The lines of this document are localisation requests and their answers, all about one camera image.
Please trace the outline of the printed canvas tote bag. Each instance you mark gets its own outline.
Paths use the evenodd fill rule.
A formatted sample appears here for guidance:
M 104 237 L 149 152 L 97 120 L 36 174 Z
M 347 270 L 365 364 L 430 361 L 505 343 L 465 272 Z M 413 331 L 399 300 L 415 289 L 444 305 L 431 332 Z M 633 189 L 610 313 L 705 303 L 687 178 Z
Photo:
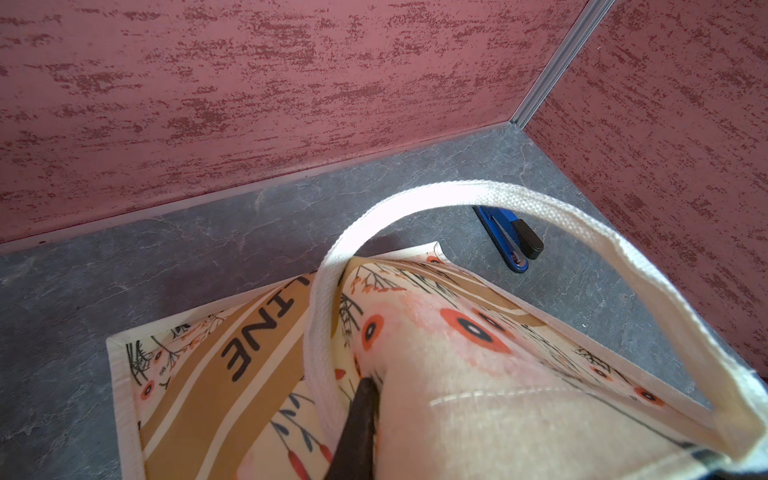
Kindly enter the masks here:
M 545 220 L 644 302 L 707 404 L 452 264 L 438 243 L 360 247 L 428 209 Z M 367 211 L 319 269 L 111 336 L 126 479 L 325 479 L 363 378 L 373 479 L 767 475 L 767 388 L 631 243 L 525 187 L 442 182 Z

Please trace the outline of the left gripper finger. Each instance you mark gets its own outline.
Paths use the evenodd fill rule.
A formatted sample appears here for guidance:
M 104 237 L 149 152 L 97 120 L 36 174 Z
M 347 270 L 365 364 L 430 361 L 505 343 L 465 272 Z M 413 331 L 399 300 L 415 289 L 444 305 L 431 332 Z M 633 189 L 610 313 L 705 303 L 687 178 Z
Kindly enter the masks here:
M 363 378 L 325 480 L 374 478 L 374 440 L 379 398 L 375 382 L 369 377 Z

